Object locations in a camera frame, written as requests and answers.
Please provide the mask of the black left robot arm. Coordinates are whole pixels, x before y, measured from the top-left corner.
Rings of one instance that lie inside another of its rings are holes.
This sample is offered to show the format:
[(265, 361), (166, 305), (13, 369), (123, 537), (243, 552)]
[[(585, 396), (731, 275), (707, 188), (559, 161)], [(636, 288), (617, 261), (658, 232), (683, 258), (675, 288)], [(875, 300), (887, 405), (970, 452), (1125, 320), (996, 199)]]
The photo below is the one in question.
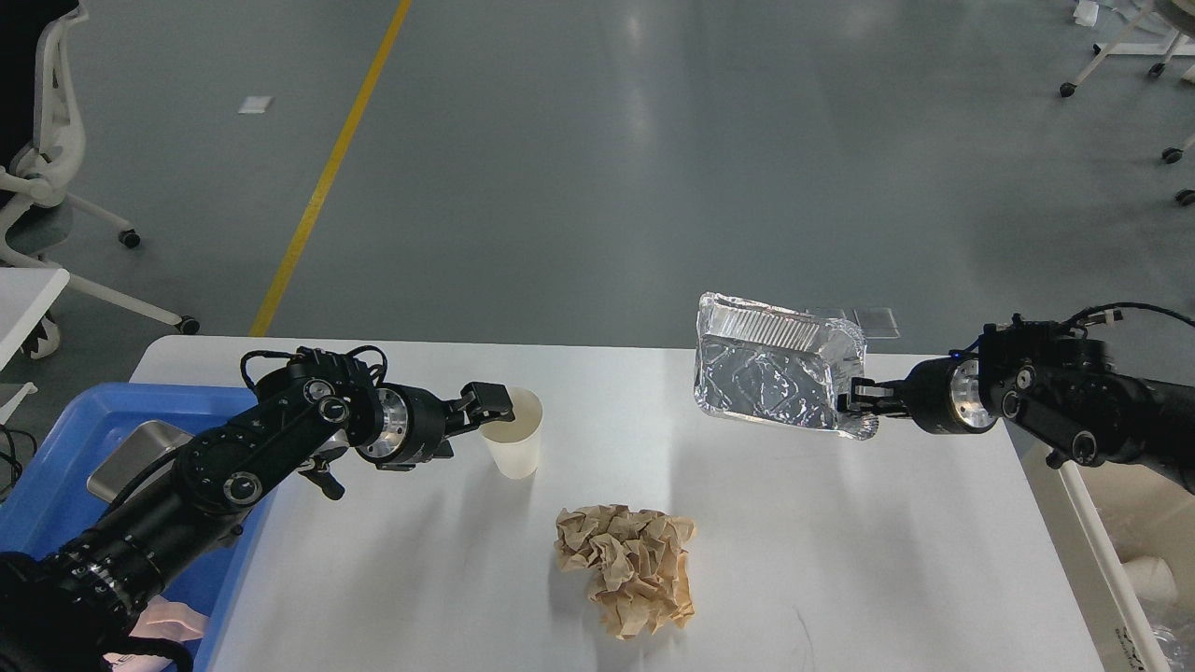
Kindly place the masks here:
[(516, 417), (504, 385), (470, 381), (456, 399), (439, 399), (387, 381), (388, 362), (362, 354), (281, 353), (281, 369), (243, 375), (253, 407), (141, 469), (75, 539), (42, 560), (4, 552), (5, 671), (108, 671), (114, 654), (191, 671), (183, 643), (137, 637), (137, 618), (202, 554), (239, 534), (288, 476), (342, 497), (333, 436), (373, 468), (410, 471), (449, 458), (453, 436)]

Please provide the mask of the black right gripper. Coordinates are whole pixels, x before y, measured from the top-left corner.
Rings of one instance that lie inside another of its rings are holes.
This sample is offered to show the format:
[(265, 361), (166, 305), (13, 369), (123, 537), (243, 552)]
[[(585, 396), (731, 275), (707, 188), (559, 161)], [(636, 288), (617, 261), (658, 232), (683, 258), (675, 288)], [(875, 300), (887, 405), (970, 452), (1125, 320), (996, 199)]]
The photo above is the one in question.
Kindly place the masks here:
[(857, 419), (912, 419), (934, 435), (978, 435), (997, 424), (980, 395), (978, 358), (926, 360), (905, 380), (852, 378), (848, 399), (836, 401), (836, 411)]

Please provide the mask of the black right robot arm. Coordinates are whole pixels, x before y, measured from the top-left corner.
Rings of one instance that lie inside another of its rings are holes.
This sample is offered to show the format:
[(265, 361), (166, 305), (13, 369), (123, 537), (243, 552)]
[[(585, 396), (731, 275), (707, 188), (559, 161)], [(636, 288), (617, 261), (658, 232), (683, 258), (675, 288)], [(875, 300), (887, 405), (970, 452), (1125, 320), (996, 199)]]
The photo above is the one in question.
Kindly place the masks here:
[(1187, 314), (1139, 301), (1097, 303), (1061, 322), (1012, 314), (900, 380), (852, 378), (836, 411), (908, 419), (934, 435), (978, 435), (1004, 420), (1048, 446), (1052, 469), (1142, 465), (1191, 491), (1191, 386), (1119, 373), (1105, 343), (1090, 335), (1127, 310), (1191, 325)]

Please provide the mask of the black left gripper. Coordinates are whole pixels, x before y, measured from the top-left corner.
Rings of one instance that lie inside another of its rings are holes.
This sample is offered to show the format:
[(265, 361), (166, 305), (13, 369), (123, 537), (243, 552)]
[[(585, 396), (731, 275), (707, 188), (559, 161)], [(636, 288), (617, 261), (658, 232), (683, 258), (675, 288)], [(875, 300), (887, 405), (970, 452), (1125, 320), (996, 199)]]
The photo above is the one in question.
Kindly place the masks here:
[(451, 458), (452, 438), (516, 420), (508, 387), (494, 383), (470, 381), (454, 401), (437, 399), (424, 387), (385, 384), (376, 390), (376, 398), (384, 424), (376, 439), (356, 452), (385, 471), (405, 472), (433, 459)]

